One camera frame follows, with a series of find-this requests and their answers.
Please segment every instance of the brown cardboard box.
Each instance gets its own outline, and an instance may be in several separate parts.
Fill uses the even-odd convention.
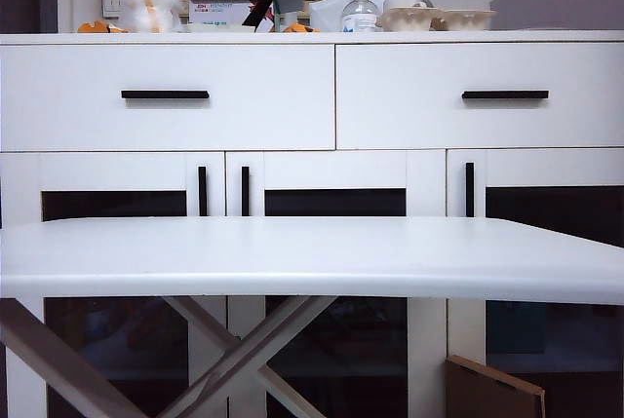
[[[544,390],[452,356],[447,358],[447,418],[545,418]]]

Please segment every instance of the orange object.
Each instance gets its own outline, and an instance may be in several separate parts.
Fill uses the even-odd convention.
[[[154,3],[152,0],[143,0],[145,4],[145,9],[147,9],[147,13],[149,14],[149,20],[151,21],[151,32],[152,33],[160,33],[160,25],[158,24],[158,18],[156,17],[156,11],[154,10]]]
[[[301,23],[291,23],[284,33],[320,33],[321,30],[317,28],[310,28],[309,26],[302,25]]]
[[[101,20],[96,20],[93,25],[83,23],[78,27],[78,33],[108,33],[108,24]]]
[[[78,33],[128,33],[128,30],[118,28],[110,23],[104,23],[101,20],[96,20],[93,24],[83,23],[80,25],[78,27]]]

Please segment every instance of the dark glass panel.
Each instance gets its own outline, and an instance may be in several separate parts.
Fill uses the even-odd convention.
[[[7,416],[7,352],[4,345],[0,345],[0,417]]]
[[[624,186],[488,188],[486,215],[624,247]],[[489,301],[487,363],[544,387],[551,418],[621,418],[620,323],[613,306]]]
[[[186,216],[184,191],[42,192],[44,221]],[[146,415],[188,387],[186,320],[158,297],[47,298],[46,324]],[[82,415],[48,388],[50,418]]]
[[[43,221],[88,216],[186,216],[184,191],[44,191]]]
[[[405,189],[264,191],[266,216],[405,216]]]
[[[265,191],[267,216],[405,216],[405,189]],[[267,312],[283,300],[266,298]],[[332,418],[408,416],[405,298],[340,297],[269,364]],[[269,418],[292,415],[267,402]]]

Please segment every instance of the hand sanitizer bottle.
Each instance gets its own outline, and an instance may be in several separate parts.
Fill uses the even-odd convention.
[[[375,24],[379,14],[379,9],[371,0],[353,0],[342,11],[342,31],[377,31]]]

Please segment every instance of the white table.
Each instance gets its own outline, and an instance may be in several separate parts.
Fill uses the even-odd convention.
[[[162,418],[204,416],[249,374],[321,417],[265,364],[338,295],[624,305],[624,249],[497,219],[86,218],[1,236],[2,341],[87,416],[144,415],[13,298],[165,296],[224,354]],[[291,297],[240,341],[189,297],[216,294]]]

